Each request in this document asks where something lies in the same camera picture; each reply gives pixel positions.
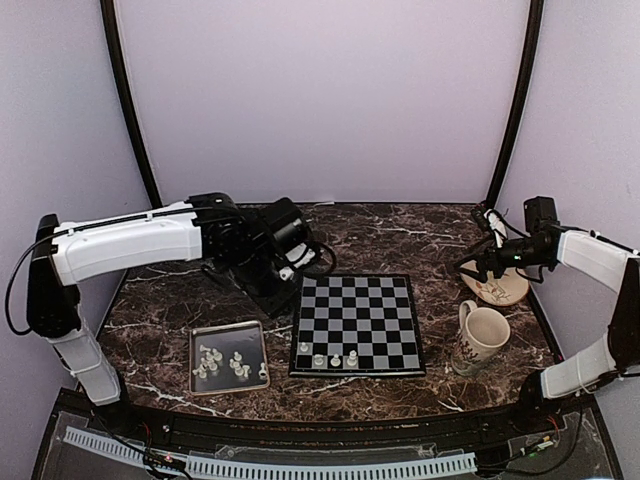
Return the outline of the white chess piece lying left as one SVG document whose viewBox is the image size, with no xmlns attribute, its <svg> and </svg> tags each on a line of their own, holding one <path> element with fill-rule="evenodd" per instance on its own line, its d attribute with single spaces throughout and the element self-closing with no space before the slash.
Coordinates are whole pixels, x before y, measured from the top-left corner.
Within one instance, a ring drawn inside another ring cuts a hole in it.
<svg viewBox="0 0 640 480">
<path fill-rule="evenodd" d="M 207 377 L 207 370 L 204 366 L 200 366 L 192 371 L 193 375 L 200 378 L 205 379 Z"/>
</svg>

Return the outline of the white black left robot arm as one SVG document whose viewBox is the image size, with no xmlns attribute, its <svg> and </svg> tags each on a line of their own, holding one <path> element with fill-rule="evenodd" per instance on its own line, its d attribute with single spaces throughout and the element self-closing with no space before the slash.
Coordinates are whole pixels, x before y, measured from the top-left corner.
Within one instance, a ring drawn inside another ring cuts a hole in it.
<svg viewBox="0 0 640 480">
<path fill-rule="evenodd" d="M 80 282 L 167 261 L 208 260 L 254 298 L 280 295 L 313 257 L 311 233 L 287 197 L 240 208 L 223 193 L 200 194 L 141 213 L 89 222 L 41 218 L 27 263 L 25 334 L 47 340 L 101 417 L 120 436 L 141 427 L 119 379 L 81 316 Z"/>
</svg>

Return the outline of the black right frame post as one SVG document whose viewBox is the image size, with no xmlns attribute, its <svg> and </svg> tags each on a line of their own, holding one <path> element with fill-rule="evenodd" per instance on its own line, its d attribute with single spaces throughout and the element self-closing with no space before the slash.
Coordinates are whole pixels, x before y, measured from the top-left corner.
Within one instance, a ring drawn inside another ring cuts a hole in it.
<svg viewBox="0 0 640 480">
<path fill-rule="evenodd" d="M 514 93 L 495 168 L 484 200 L 487 207 L 498 203 L 516 145 L 538 49 L 544 12 L 544 0 L 531 0 Z"/>
</svg>

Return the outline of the black grey chessboard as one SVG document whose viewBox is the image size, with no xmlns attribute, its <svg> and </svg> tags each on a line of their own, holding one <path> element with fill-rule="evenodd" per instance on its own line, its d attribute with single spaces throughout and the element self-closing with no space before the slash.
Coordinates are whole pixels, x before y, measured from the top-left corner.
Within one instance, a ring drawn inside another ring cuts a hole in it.
<svg viewBox="0 0 640 480">
<path fill-rule="evenodd" d="M 299 345 L 309 345 L 306 353 Z M 351 350 L 358 366 L 346 360 Z M 312 368 L 314 354 L 326 367 Z M 334 354 L 342 365 L 333 367 Z M 331 274 L 301 280 L 293 315 L 289 375 L 299 378 L 422 377 L 426 374 L 418 316 L 406 274 Z"/>
</svg>

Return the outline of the round wooden bird coaster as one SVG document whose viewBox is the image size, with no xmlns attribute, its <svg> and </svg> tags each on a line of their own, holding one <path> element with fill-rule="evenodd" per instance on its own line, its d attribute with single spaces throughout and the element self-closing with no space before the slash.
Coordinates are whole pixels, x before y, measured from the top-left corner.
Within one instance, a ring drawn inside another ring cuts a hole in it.
<svg viewBox="0 0 640 480">
<path fill-rule="evenodd" d="M 485 283 L 464 273 L 460 276 L 480 300 L 494 306 L 515 305 L 526 297 L 530 289 L 529 281 L 520 276 L 515 268 L 508 268 L 499 279 L 495 279 L 493 273 L 489 272 Z"/>
</svg>

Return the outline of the metal tray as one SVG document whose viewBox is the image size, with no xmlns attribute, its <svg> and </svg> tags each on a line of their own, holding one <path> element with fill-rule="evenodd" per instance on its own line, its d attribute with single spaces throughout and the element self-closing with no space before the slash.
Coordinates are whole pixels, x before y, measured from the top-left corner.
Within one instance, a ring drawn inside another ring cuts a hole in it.
<svg viewBox="0 0 640 480">
<path fill-rule="evenodd" d="M 223 359 L 216 376 L 210 375 L 200 379 L 192 373 L 200 364 L 199 347 L 201 345 L 217 348 L 222 352 Z M 229 366 L 231 355 L 235 351 L 240 352 L 244 362 L 251 367 L 248 378 L 236 377 Z M 267 372 L 265 378 L 258 376 L 261 368 Z M 189 391 L 196 396 L 236 393 L 268 387 L 270 377 L 262 324 L 252 320 L 193 329 L 189 335 L 189 375 Z"/>
</svg>

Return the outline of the black frame post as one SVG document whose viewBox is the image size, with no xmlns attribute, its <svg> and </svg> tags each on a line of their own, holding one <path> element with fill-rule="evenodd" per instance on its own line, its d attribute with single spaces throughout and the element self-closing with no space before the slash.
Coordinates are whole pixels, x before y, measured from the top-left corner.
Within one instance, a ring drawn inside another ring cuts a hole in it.
<svg viewBox="0 0 640 480">
<path fill-rule="evenodd" d="M 498 203 L 516 145 L 538 49 L 544 12 L 544 0 L 531 0 L 514 93 L 495 168 L 484 200 L 487 207 Z"/>
<path fill-rule="evenodd" d="M 161 207 L 161 195 L 152 171 L 134 106 L 118 27 L 116 3 L 112 0 L 101 0 L 100 10 L 112 74 L 137 169 L 150 205 L 155 208 Z"/>
</svg>

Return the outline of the black left frame post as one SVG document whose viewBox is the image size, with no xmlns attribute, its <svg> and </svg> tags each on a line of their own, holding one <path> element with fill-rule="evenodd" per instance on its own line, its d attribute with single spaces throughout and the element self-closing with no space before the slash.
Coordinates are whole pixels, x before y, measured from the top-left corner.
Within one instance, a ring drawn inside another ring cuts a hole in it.
<svg viewBox="0 0 640 480">
<path fill-rule="evenodd" d="M 116 3 L 112 0 L 101 0 L 100 10 L 112 74 L 137 169 L 150 205 L 155 208 L 161 207 L 161 195 L 152 171 L 134 106 L 118 27 Z"/>
</svg>

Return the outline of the cream floral mug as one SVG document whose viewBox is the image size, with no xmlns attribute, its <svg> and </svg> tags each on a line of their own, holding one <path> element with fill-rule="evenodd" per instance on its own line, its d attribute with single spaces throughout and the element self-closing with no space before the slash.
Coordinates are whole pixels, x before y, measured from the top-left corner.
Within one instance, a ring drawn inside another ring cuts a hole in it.
<svg viewBox="0 0 640 480">
<path fill-rule="evenodd" d="M 507 344 L 508 320 L 497 310 L 467 300 L 459 305 L 459 330 L 451 352 L 453 370 L 466 377 L 477 375 Z"/>
</svg>

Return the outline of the white chess piece cluster left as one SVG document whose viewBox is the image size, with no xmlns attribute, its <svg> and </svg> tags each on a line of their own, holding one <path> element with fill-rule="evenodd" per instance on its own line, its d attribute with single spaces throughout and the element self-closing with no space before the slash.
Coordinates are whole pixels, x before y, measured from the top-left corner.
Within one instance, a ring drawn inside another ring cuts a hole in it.
<svg viewBox="0 0 640 480">
<path fill-rule="evenodd" d="M 220 371 L 223 359 L 222 352 L 217 348 L 207 347 L 205 345 L 199 347 L 199 352 L 201 354 L 199 367 L 204 366 L 206 368 L 207 377 L 210 375 L 216 376 Z"/>
</svg>

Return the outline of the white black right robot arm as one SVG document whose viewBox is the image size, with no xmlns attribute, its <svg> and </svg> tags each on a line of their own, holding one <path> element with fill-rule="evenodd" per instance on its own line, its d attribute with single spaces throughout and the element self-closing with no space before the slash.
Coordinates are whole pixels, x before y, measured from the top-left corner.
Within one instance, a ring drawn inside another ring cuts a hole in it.
<svg viewBox="0 0 640 480">
<path fill-rule="evenodd" d="M 639 364 L 639 252 L 615 243 L 594 231 L 563 227 L 555 222 L 531 230 L 527 236 L 500 239 L 482 251 L 475 250 L 456 261 L 453 269 L 480 283 L 501 277 L 509 268 L 553 270 L 561 265 L 580 272 L 601 285 L 589 288 L 591 298 L 577 313 L 603 313 L 596 295 L 608 290 L 611 307 L 608 322 L 591 320 L 603 333 L 594 342 L 544 370 L 528 375 L 522 384 L 510 424 L 521 434 L 534 432 L 549 412 L 564 399 L 593 394 Z"/>
</svg>

